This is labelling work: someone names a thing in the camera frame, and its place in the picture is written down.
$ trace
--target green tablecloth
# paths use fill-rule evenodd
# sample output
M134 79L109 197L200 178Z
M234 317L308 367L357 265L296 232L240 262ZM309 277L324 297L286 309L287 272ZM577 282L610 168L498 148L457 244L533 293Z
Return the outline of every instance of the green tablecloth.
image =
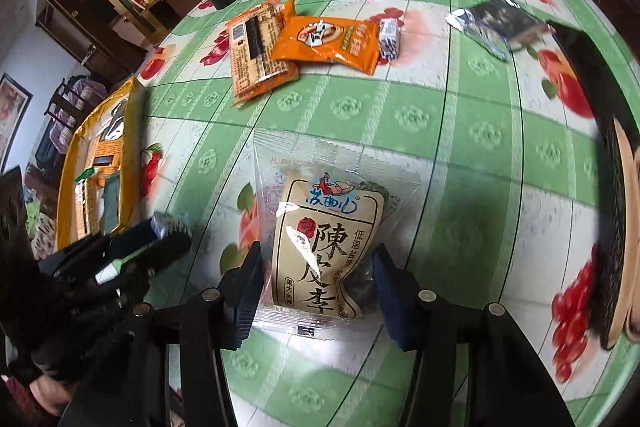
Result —
M231 108L224 23L260 1L220 11L204 1L139 75L148 87L145 144L163 151L146 207L187 220L196 250L154 280L153 304L218 283L223 251L255 235L255 217L238 208L242 188L255 190L252 130L295 131L418 172L420 201L402 224L399 257L423 287L450 301L503 302L555 375L550 303L577 277L596 237L597 130L571 94L575 78L553 38L535 45L537 59L522 51L503 63L444 21L451 9L482 0L296 0L300 14L398 18L401 58L371 77L305 65L299 81ZM638 63L591 0L516 1L586 31L640 116ZM549 98L544 78L547 87L568 87ZM453 425L463 417L464 355ZM254 330L240 350L225 353L225 368L241 427L391 426L413 357L383 329L354 343ZM572 377L558 383L577 425L603 418L638 360L639 347L625 338L607 353L590 337Z

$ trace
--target framed picture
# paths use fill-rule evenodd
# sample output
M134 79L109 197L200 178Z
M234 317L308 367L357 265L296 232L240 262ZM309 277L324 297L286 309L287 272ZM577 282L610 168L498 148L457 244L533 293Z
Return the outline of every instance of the framed picture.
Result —
M0 172L4 171L6 157L20 125L31 93L20 86L8 74L0 80Z

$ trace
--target bag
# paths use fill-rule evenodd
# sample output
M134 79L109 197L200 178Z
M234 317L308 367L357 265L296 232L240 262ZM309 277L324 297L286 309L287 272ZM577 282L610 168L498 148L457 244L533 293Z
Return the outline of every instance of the bag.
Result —
M143 99L144 88L132 77L76 129L60 180L58 250L139 222Z
M453 10L445 20L502 61L509 60L511 51L547 31L544 21L524 11L514 0L490 0Z
M418 175L294 133L256 130L254 150L267 273L256 325L334 338L376 314L370 252L393 241Z
M378 64L377 22L334 17L293 17L284 26L271 58L340 62L373 74Z
M282 0L268 0L226 23L230 36L233 105L299 78L295 64L270 57L285 21L294 15L292 0L284 4Z

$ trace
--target yellow snack bag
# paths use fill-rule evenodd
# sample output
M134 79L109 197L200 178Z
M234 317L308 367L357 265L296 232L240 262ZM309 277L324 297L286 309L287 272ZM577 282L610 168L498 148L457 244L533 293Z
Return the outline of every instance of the yellow snack bag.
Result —
M273 60L340 62L373 74L378 63L378 23L335 17L292 17L273 47Z

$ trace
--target person's hand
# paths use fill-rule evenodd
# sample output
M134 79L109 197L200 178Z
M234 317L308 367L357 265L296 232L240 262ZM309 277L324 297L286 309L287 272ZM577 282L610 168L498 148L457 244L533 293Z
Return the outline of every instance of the person's hand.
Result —
M76 387L77 384L63 385L47 375L42 375L29 384L33 397L45 411L53 416L62 416Z
M175 412L169 411L169 415L171 416L171 427L184 427L184 420Z

